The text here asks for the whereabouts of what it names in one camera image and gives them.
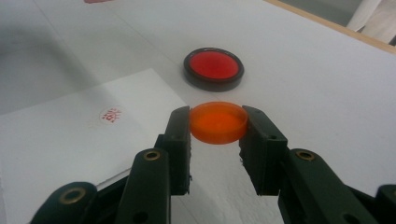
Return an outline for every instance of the paper sheet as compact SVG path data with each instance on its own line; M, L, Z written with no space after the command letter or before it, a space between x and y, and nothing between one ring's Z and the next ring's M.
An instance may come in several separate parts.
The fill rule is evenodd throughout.
M8 223L27 223L60 186L98 185L154 146L185 103L152 69L0 117Z

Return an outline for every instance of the orange disc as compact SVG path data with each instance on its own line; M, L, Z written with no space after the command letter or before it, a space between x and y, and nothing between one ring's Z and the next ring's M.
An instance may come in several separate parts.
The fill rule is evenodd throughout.
M248 113L239 105L210 102L190 112L190 129L198 140L209 144L227 144L247 131Z

